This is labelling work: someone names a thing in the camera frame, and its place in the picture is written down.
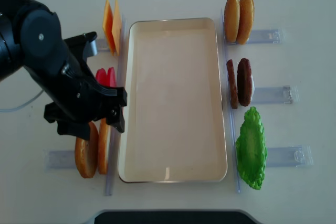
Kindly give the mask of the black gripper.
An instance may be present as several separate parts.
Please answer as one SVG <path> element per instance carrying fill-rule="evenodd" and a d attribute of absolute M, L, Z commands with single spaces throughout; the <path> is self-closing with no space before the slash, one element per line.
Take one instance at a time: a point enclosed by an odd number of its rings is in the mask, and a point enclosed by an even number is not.
<path fill-rule="evenodd" d="M 125 88 L 99 84 L 87 65 L 87 59 L 95 55 L 96 39 L 93 31 L 62 42 L 66 58 L 47 82 L 45 91 L 53 103 L 46 105 L 44 114 L 48 122 L 57 121 L 59 135 L 90 140 L 89 122 L 103 118 L 119 133 L 124 132 Z"/>

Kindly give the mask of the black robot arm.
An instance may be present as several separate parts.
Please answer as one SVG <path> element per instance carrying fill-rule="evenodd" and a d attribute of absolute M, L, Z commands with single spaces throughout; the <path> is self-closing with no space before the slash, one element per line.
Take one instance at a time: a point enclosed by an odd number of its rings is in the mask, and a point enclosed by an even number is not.
<path fill-rule="evenodd" d="M 123 87 L 100 84 L 87 65 L 95 32 L 63 39 L 56 13 L 35 0 L 1 0 L 1 78 L 25 68 L 50 96 L 44 118 L 60 135 L 90 139 L 90 122 L 105 119 L 124 132 Z"/>

